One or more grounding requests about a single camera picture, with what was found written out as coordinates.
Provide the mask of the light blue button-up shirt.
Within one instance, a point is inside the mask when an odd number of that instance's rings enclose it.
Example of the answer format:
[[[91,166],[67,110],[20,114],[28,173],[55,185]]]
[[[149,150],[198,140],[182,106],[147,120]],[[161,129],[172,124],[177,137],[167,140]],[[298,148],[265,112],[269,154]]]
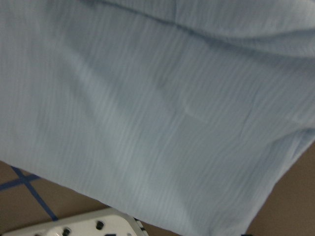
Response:
[[[312,0],[0,3],[9,165],[184,236],[235,236],[314,140]]]

